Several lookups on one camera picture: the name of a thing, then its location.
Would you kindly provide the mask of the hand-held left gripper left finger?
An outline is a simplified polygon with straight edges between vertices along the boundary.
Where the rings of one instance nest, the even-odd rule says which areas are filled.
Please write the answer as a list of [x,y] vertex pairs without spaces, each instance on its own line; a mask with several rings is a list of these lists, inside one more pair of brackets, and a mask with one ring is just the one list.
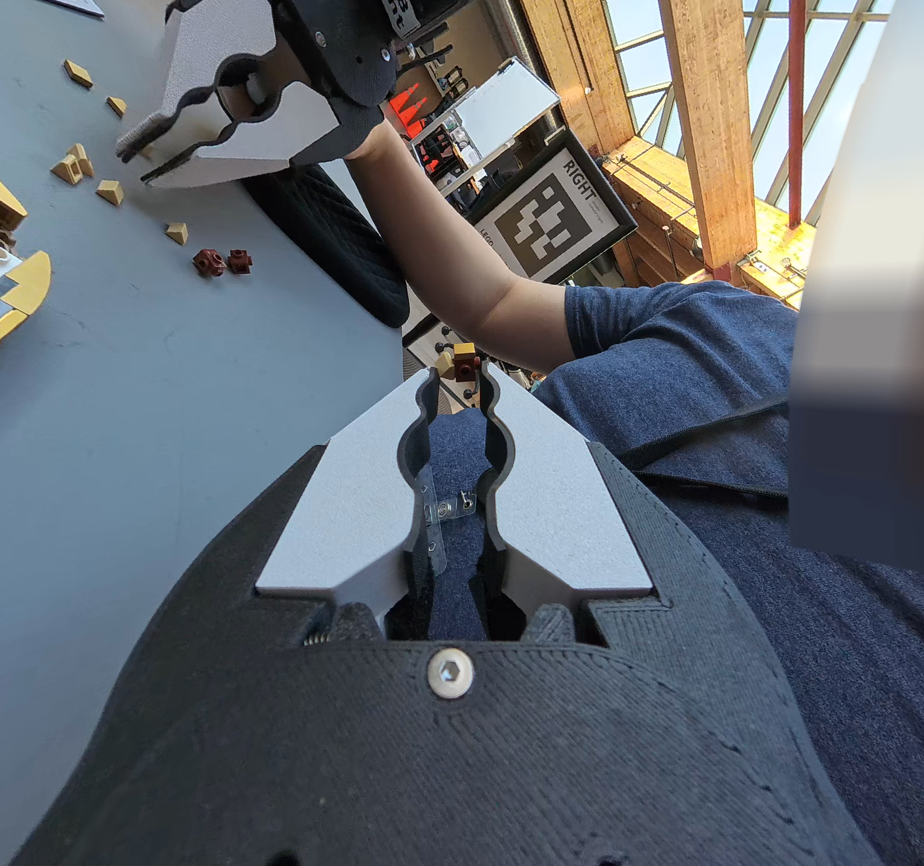
[[435,369],[417,372],[330,439],[260,573],[260,595],[362,603],[393,638],[427,638],[424,506],[439,386]]

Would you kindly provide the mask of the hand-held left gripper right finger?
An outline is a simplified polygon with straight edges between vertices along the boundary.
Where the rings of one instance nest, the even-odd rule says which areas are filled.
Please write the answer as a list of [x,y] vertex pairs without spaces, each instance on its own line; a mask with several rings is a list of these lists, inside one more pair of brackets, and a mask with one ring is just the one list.
[[480,375],[490,469],[477,606],[493,641],[514,641],[543,605],[642,597],[653,582],[590,444],[494,364]]

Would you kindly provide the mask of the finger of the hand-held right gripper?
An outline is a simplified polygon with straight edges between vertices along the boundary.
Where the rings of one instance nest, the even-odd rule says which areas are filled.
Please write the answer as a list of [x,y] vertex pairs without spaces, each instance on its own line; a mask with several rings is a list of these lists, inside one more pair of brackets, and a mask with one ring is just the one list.
[[201,0],[173,10],[161,49],[166,67],[161,106],[119,138],[116,156],[129,162],[167,134],[182,110],[213,97],[228,66],[260,59],[275,44],[270,0]]
[[235,121],[213,141],[191,145],[141,180],[152,188],[186,189],[279,171],[338,126],[328,100],[294,81],[265,120]]

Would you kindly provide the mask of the group of tan lego pieces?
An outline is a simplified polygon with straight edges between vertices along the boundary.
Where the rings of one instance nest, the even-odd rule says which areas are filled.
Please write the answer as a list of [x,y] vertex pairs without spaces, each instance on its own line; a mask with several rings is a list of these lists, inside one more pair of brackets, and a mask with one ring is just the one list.
[[[93,80],[89,72],[75,64],[74,61],[64,59],[63,67],[72,82],[88,90],[93,87]],[[77,185],[85,178],[93,179],[96,175],[86,148],[80,143],[72,144],[63,157],[52,165],[50,172],[72,186]],[[120,207],[125,198],[122,185],[116,179],[101,180],[100,184],[96,186],[96,194],[116,207]],[[185,245],[189,239],[189,229],[185,223],[169,223],[166,227],[166,235],[174,242]]]

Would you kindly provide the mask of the person's right forearm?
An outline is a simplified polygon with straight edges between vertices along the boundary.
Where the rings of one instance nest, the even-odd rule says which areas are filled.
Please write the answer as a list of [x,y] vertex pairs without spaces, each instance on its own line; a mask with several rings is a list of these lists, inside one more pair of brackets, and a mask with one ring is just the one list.
[[372,128],[346,165],[407,283],[437,318],[492,357],[549,374],[575,359],[565,288],[512,272],[445,201],[393,126]]

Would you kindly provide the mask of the partly built lego model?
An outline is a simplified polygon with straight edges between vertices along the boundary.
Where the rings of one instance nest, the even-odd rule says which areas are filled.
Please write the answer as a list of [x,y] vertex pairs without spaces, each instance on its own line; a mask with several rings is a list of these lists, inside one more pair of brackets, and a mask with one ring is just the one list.
[[16,254],[14,231],[27,216],[22,203],[1,184],[1,339],[38,311],[51,285],[47,253],[27,258]]

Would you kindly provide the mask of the clear badge holder clip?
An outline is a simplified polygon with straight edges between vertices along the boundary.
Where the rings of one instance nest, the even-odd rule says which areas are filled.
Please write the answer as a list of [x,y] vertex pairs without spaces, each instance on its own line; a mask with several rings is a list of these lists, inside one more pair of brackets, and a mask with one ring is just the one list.
[[418,475],[423,496],[423,518],[426,545],[436,578],[443,575],[448,564],[462,552],[462,534],[482,533],[482,518],[476,487],[457,489],[442,496],[434,483],[433,466],[427,463]]

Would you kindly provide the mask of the black quilted wrist rest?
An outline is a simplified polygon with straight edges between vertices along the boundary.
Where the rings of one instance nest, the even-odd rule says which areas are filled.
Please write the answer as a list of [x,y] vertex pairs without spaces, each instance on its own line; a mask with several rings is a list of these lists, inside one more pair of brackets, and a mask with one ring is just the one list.
[[406,279],[382,237],[319,165],[241,181],[294,244],[388,328],[410,315]]

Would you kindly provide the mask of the white rolling whiteboard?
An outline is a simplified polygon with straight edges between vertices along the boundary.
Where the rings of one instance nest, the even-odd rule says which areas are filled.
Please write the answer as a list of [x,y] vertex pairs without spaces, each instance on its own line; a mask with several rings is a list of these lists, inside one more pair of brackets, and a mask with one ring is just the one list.
[[509,59],[453,107],[468,143],[490,155],[560,103],[560,97],[520,59]]

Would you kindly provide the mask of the black framed marker sign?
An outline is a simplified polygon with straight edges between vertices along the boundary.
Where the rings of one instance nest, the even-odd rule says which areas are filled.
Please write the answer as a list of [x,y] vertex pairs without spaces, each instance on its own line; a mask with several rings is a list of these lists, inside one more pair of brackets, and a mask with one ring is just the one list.
[[468,221],[514,272],[558,284],[638,227],[569,130],[558,133]]

